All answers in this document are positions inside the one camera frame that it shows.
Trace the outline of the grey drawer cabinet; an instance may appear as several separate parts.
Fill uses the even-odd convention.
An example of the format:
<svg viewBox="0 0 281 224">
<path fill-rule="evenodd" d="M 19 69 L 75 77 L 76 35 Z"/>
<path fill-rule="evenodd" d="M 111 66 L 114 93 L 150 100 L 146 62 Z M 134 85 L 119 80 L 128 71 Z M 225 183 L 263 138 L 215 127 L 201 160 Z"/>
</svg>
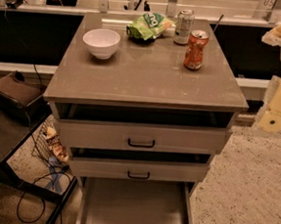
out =
<svg viewBox="0 0 281 224">
<path fill-rule="evenodd" d="M 183 64 L 184 48 L 168 37 L 147 45 L 123 38 L 117 52 L 104 61 L 86 50 L 83 34 L 88 30 L 99 26 L 124 34 L 126 22 L 123 15 L 93 13 L 84 17 L 45 93 L 55 121 L 162 124 L 230 131 L 247 102 L 218 42 L 209 41 L 202 67 L 194 71 Z M 70 159 L 203 163 L 209 170 L 217 155 L 66 148 Z"/>
</svg>

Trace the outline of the orange soda can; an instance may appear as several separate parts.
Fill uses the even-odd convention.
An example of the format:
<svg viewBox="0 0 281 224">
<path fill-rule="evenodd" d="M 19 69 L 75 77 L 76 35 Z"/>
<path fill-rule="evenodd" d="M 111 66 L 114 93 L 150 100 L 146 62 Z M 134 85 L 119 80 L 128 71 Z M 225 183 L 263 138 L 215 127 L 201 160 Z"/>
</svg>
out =
<svg viewBox="0 0 281 224">
<path fill-rule="evenodd" d="M 183 64 L 190 70 L 202 67 L 204 48 L 209 42 L 210 34 L 204 30 L 193 30 L 188 38 Z"/>
</svg>

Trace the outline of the open bottom drawer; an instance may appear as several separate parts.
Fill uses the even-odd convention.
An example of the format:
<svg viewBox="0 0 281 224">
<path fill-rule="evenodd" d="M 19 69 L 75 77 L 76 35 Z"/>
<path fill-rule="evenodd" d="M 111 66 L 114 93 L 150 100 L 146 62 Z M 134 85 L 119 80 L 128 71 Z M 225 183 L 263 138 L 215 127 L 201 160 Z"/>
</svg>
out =
<svg viewBox="0 0 281 224">
<path fill-rule="evenodd" d="M 75 224 L 192 224 L 188 185 L 88 178 Z"/>
</svg>

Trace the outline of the white bowl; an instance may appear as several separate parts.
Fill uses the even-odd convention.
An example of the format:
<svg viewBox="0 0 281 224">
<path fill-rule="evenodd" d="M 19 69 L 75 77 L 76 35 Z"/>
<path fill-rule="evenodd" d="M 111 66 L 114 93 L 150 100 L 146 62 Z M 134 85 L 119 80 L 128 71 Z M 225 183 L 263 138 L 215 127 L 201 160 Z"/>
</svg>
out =
<svg viewBox="0 0 281 224">
<path fill-rule="evenodd" d="M 91 55 L 105 60 L 116 53 L 120 36 L 116 31 L 96 28 L 83 34 L 83 43 Z"/>
</svg>

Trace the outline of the dark brown bag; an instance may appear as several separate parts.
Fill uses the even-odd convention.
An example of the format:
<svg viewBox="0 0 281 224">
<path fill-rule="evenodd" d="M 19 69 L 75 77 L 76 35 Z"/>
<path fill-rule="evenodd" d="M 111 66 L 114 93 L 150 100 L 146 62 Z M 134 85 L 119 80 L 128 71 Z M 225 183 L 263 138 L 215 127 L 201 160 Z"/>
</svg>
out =
<svg viewBox="0 0 281 224">
<path fill-rule="evenodd" d="M 0 109 L 20 123 L 27 124 L 46 112 L 45 85 L 29 83 L 17 70 L 0 78 Z"/>
</svg>

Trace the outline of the black side table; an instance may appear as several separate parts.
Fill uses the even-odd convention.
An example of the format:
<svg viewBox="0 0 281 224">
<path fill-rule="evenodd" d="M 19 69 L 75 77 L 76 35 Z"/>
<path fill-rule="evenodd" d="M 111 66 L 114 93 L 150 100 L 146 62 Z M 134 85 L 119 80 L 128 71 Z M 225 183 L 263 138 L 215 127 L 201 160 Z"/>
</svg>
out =
<svg viewBox="0 0 281 224">
<path fill-rule="evenodd" d="M 61 194 L 52 192 L 47 188 L 36 185 L 36 182 L 43 179 L 44 175 L 33 183 L 28 183 L 18 177 L 14 169 L 8 164 L 8 160 L 27 138 L 32 136 L 33 132 L 47 119 L 50 113 L 50 108 L 47 106 L 46 112 L 40 114 L 38 118 L 30 120 L 27 124 L 23 124 L 17 122 L 14 118 L 10 118 L 0 110 L 0 183 L 15 190 L 23 191 L 24 194 L 40 198 L 42 202 L 54 203 L 56 207 L 45 224 L 54 224 L 58 219 L 73 188 L 77 184 L 77 180 L 75 178 L 70 179 L 68 186 Z"/>
</svg>

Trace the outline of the snack bag in basket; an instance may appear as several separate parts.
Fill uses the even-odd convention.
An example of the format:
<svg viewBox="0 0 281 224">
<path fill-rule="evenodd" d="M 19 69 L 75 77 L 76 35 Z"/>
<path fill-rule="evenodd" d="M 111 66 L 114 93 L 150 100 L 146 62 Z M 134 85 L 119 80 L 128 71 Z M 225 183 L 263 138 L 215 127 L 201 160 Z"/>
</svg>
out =
<svg viewBox="0 0 281 224">
<path fill-rule="evenodd" d="M 67 163 L 69 161 L 67 149 L 62 146 L 60 137 L 58 136 L 56 130 L 53 127 L 47 127 L 46 141 L 49 146 L 49 150 L 60 162 Z"/>
</svg>

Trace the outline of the green chip bag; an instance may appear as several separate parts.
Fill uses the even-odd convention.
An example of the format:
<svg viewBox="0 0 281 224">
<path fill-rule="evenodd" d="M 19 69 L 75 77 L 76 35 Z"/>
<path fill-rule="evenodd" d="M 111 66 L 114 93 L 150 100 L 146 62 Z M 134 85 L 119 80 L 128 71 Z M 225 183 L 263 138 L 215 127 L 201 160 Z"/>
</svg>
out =
<svg viewBox="0 0 281 224">
<path fill-rule="evenodd" d="M 126 34 L 132 39 L 157 39 L 166 29 L 169 29 L 174 21 L 164 17 L 157 12 L 142 14 L 132 23 L 126 26 Z"/>
</svg>

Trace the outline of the silver green soda can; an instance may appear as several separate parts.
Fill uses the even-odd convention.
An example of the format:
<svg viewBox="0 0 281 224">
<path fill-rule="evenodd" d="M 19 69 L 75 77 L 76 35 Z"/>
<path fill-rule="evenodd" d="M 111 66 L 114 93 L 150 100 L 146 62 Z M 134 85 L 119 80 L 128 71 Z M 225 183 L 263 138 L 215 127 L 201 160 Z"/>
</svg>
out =
<svg viewBox="0 0 281 224">
<path fill-rule="evenodd" d="M 185 45 L 188 42 L 188 35 L 194 23 L 194 14 L 195 12 L 190 9 L 182 10 L 178 14 L 175 33 L 173 34 L 173 41 L 178 45 Z"/>
</svg>

